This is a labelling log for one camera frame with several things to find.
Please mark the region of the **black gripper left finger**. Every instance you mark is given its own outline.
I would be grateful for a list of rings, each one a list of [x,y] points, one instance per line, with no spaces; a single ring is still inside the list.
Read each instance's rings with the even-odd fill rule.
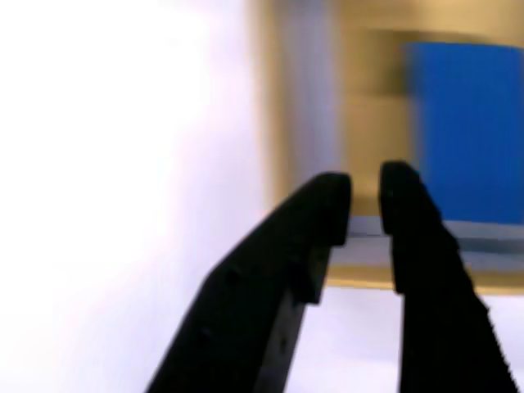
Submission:
[[[150,392],[282,392],[332,248],[346,242],[350,176],[312,178],[208,274]]]

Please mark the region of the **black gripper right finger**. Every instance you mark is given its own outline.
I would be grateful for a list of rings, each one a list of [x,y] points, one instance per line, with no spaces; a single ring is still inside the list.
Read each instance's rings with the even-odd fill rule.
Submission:
[[[402,160],[380,171],[382,227],[403,298],[400,392],[516,392],[489,310],[456,238],[418,172]]]

